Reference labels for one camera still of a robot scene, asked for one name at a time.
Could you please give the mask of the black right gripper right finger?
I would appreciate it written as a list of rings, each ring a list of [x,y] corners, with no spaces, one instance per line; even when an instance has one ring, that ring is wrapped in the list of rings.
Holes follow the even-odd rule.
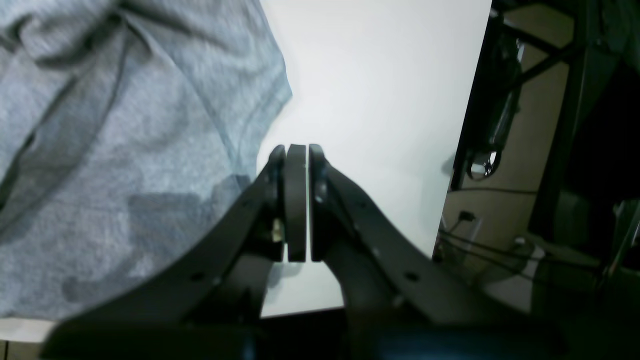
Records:
[[[352,360],[558,360],[558,329],[432,262],[359,185],[308,147],[310,253],[339,282]]]

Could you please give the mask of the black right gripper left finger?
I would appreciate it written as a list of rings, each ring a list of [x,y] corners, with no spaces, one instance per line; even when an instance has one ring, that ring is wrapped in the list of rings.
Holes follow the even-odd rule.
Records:
[[[253,360],[272,267],[306,260],[304,145],[278,145],[199,243],[151,280],[60,323],[42,360]]]

